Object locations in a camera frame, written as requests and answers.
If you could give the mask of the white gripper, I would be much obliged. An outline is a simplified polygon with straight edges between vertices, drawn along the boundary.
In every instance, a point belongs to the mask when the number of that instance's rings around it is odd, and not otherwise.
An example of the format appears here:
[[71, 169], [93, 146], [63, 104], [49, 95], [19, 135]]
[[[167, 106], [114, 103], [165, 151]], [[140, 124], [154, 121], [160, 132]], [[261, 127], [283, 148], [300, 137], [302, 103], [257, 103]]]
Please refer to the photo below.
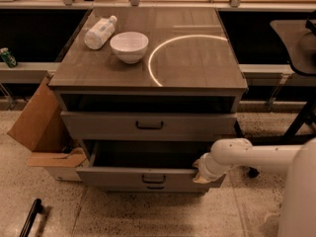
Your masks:
[[197, 168], [197, 174], [193, 178], [196, 184], [215, 182], [229, 170], [228, 166], [217, 163], [210, 153], [205, 153], [196, 159], [193, 167]]

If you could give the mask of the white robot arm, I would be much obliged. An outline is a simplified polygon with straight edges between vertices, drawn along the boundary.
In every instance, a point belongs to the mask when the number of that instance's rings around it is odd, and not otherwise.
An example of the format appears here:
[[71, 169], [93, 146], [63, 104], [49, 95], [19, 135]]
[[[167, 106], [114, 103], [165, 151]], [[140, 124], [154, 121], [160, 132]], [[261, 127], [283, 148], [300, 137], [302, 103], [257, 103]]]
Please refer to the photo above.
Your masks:
[[303, 145], [254, 146], [245, 138], [220, 139], [194, 163], [194, 181], [207, 184], [239, 166], [285, 174], [277, 237], [316, 237], [316, 139]]

